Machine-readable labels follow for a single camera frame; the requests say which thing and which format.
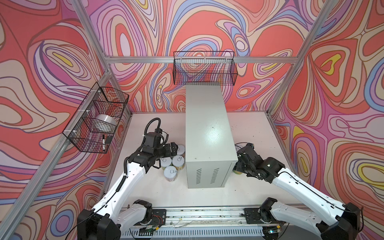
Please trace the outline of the green label can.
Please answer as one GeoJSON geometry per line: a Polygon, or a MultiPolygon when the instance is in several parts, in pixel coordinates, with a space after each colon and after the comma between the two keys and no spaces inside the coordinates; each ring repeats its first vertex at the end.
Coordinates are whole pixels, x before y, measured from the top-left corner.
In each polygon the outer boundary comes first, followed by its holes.
{"type": "Polygon", "coordinates": [[[233,173],[235,173],[236,175],[241,175],[242,172],[239,172],[236,167],[233,168],[233,173]]]}

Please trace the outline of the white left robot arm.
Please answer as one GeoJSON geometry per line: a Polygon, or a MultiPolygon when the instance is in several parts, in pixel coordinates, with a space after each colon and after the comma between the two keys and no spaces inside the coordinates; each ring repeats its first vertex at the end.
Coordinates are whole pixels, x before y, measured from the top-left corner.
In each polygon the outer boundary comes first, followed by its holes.
{"type": "Polygon", "coordinates": [[[82,210],[77,218],[79,240],[119,240],[134,225],[142,225],[147,232],[154,232],[166,222],[166,211],[153,212],[152,204],[137,200],[126,211],[121,209],[135,185],[160,158],[176,156],[178,145],[165,144],[145,153],[144,148],[134,152],[124,162],[124,171],[106,195],[91,209],[82,210]]]}

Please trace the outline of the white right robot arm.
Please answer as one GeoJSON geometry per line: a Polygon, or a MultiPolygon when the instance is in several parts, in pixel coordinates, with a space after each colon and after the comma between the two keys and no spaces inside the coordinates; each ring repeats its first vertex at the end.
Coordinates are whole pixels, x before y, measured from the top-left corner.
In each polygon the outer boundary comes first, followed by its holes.
{"type": "Polygon", "coordinates": [[[275,185],[308,207],[305,211],[275,198],[267,198],[258,209],[245,209],[249,224],[284,222],[307,230],[323,240],[354,240],[364,229],[362,208],[327,196],[275,158],[262,159],[252,143],[238,149],[237,157],[235,171],[275,185]]]}

